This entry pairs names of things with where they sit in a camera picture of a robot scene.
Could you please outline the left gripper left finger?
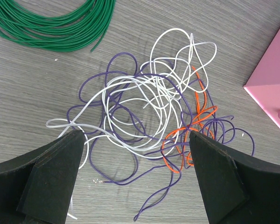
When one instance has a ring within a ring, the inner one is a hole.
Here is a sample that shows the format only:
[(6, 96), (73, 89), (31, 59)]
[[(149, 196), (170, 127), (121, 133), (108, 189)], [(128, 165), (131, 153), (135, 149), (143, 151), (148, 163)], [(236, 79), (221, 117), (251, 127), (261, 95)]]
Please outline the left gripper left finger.
[(0, 224), (64, 224), (83, 149), (73, 130), (0, 163)]

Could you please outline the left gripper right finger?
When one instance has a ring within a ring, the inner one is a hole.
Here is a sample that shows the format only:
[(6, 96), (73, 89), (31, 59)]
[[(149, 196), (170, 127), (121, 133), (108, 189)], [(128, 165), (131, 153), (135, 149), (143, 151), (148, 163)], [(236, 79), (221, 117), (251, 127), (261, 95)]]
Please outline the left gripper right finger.
[(280, 224), (280, 165), (192, 131), (189, 146), (211, 224)]

